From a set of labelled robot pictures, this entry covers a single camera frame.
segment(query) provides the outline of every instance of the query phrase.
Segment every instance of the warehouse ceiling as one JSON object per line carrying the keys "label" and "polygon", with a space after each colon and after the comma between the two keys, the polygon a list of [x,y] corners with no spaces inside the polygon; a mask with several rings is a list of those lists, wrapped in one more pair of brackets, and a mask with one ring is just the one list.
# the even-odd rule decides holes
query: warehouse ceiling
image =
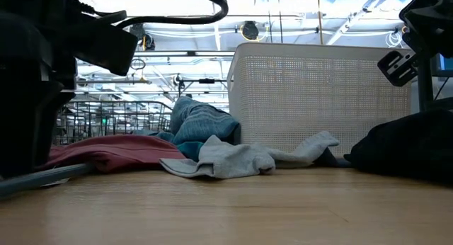
{"label": "warehouse ceiling", "polygon": [[[80,0],[96,10],[126,10],[128,16],[199,16],[218,7],[205,0]],[[248,40],[241,26],[253,21],[259,42],[363,47],[406,47],[401,41],[400,10],[411,0],[228,0],[229,15],[212,25],[145,24],[154,51],[137,46],[127,77],[79,62],[78,99],[155,100],[173,104],[176,79],[225,80],[233,51]],[[322,11],[322,34],[318,10]],[[183,94],[228,108],[223,83],[185,82]]]}

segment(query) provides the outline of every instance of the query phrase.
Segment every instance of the black bag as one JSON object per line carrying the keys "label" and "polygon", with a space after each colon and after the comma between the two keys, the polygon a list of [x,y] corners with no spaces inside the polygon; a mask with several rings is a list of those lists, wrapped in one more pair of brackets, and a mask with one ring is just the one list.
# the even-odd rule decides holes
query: black bag
{"label": "black bag", "polygon": [[361,171],[453,181],[453,113],[433,110],[378,125],[345,159]]}

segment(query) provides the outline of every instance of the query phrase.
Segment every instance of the wooden floor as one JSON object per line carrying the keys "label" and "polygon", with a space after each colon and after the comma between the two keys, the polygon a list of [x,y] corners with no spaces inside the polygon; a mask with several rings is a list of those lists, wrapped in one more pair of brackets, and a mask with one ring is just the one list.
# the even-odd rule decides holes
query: wooden floor
{"label": "wooden floor", "polygon": [[453,244],[453,190],[352,169],[87,176],[1,201],[0,244]]}

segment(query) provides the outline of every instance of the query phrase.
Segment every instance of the white laundry basket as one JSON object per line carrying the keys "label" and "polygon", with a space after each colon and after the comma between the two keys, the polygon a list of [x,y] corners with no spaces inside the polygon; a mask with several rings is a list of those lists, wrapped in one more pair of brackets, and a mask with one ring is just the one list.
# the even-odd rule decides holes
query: white laundry basket
{"label": "white laundry basket", "polygon": [[228,74],[230,113],[241,142],[291,152],[322,130],[350,152],[375,125],[410,114],[410,86],[377,68],[389,49],[245,43]]}

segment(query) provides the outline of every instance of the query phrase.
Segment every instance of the red towel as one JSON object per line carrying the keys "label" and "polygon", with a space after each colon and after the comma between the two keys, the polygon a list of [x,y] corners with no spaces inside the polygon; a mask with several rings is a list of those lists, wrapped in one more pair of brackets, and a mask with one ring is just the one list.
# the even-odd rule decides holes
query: red towel
{"label": "red towel", "polygon": [[153,136],[112,135],[94,137],[50,149],[49,161],[39,169],[94,162],[99,171],[161,168],[160,158],[185,159],[175,145]]}

